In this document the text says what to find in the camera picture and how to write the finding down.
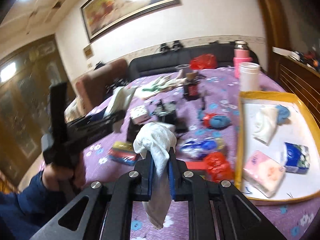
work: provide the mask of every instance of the black sofa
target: black sofa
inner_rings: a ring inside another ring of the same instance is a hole
[[[172,73],[176,71],[174,67],[189,64],[190,60],[202,54],[215,55],[218,67],[233,66],[234,47],[234,41],[230,43],[213,42],[208,45],[135,58],[130,62],[128,76],[133,81],[139,77]],[[252,62],[259,64],[258,57],[252,50],[250,50],[250,57],[253,59]]]

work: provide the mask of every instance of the pink thermos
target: pink thermos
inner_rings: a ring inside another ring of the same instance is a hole
[[[252,58],[250,57],[248,43],[245,41],[236,41],[235,43],[235,57],[233,58],[233,66],[235,67],[235,77],[239,78],[239,64],[242,62],[252,62]]]

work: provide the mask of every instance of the tray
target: tray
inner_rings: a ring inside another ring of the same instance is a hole
[[[286,106],[291,115],[285,124],[278,125],[269,146],[266,146],[252,136],[255,116],[261,105],[278,104]],[[320,193],[320,130],[305,104],[291,93],[240,92],[239,111],[240,131],[235,186],[257,205],[299,202],[318,196]],[[242,168],[255,150],[262,151],[280,163],[284,142],[308,146],[310,168],[304,175],[286,172],[278,191],[271,198],[267,198],[242,178]]]

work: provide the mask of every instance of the metal screw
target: metal screw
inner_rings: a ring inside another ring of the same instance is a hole
[[[191,178],[193,176],[193,172],[192,171],[185,171],[183,173],[183,176],[185,176],[186,178]]]
[[[223,181],[221,182],[221,185],[222,185],[223,187],[230,187],[230,186],[231,186],[231,183],[230,183],[230,181],[228,181],[228,180],[223,180]]]
[[[139,175],[139,172],[137,172],[137,171],[130,171],[129,172],[129,177],[130,178],[135,178],[135,177],[137,177]]]
[[[100,188],[101,187],[101,182],[99,181],[94,181],[91,183],[92,188]]]

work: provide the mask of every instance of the red plastic bag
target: red plastic bag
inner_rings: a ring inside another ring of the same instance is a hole
[[[221,180],[233,180],[233,170],[230,163],[221,152],[210,153],[204,158],[207,164],[207,172],[211,175],[213,182],[219,183]]]
[[[192,70],[201,70],[206,68],[217,68],[217,59],[212,54],[203,54],[190,61],[190,68]]]

